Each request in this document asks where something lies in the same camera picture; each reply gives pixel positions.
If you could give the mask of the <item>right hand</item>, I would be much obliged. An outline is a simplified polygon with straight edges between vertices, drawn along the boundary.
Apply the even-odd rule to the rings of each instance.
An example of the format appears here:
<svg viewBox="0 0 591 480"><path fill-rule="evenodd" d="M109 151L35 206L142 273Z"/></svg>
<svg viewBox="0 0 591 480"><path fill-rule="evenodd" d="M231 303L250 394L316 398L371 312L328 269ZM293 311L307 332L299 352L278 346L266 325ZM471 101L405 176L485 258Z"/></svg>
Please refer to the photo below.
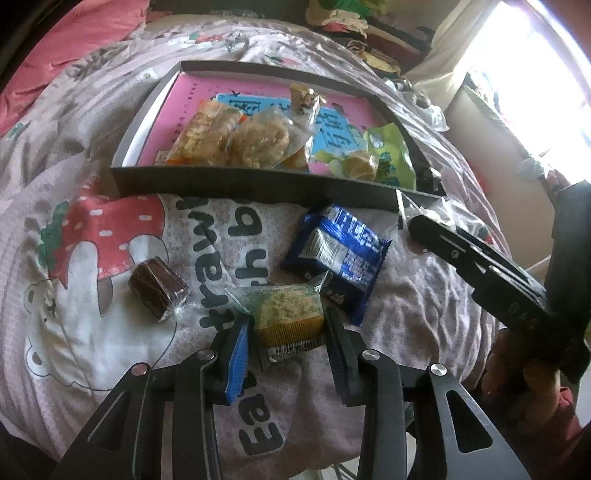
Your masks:
<svg viewBox="0 0 591 480"><path fill-rule="evenodd" d="M481 380L482 404L533 479L588 479L590 426L576 414L560 373L516 360L523 341L497 333Z"/></svg>

